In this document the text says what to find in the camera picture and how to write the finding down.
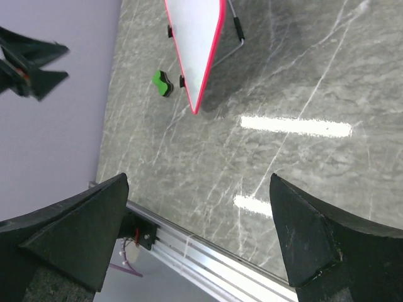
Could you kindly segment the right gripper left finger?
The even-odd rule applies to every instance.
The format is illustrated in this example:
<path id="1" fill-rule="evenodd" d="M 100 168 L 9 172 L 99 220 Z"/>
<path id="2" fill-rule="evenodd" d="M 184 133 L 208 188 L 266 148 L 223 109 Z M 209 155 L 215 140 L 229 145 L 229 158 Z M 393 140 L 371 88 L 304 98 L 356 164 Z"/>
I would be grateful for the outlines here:
<path id="1" fill-rule="evenodd" d="M 125 213 L 121 173 L 82 193 L 1 222 L 1 301 L 93 301 Z"/>

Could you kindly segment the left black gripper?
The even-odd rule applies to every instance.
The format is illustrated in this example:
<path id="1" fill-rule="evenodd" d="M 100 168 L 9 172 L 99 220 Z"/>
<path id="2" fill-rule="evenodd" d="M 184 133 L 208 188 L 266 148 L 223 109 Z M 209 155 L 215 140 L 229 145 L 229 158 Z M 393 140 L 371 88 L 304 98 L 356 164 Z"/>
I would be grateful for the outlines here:
<path id="1" fill-rule="evenodd" d="M 1 93 L 10 89 L 23 97 L 42 101 L 69 74 L 37 69 L 27 74 L 22 67 L 42 67 L 65 55 L 69 49 L 56 42 L 36 40 L 1 27 Z"/>

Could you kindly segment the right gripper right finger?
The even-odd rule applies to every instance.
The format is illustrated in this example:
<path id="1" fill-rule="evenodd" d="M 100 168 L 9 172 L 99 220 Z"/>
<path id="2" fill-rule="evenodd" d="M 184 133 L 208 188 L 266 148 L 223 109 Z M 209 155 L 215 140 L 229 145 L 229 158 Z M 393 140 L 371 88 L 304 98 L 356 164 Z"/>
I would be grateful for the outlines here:
<path id="1" fill-rule="evenodd" d="M 277 174 L 270 202 L 299 301 L 402 301 L 402 230 L 318 199 Z"/>

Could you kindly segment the green whiteboard eraser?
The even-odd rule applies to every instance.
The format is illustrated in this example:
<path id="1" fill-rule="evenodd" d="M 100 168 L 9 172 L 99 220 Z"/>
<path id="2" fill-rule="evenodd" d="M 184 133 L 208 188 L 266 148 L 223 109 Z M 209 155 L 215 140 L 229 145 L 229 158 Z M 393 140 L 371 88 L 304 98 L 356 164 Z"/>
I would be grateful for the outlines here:
<path id="1" fill-rule="evenodd" d="M 152 77 L 152 83 L 158 88 L 158 92 L 162 97 L 167 98 L 173 92 L 174 85 L 162 70 L 156 71 Z"/>

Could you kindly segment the pink framed whiteboard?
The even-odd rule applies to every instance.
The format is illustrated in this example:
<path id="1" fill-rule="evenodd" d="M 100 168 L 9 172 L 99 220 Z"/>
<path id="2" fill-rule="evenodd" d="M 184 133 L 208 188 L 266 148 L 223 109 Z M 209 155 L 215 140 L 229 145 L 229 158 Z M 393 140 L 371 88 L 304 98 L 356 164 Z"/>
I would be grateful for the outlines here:
<path id="1" fill-rule="evenodd" d="M 226 2 L 170 0 L 167 16 L 193 114 L 197 114 L 224 27 Z"/>

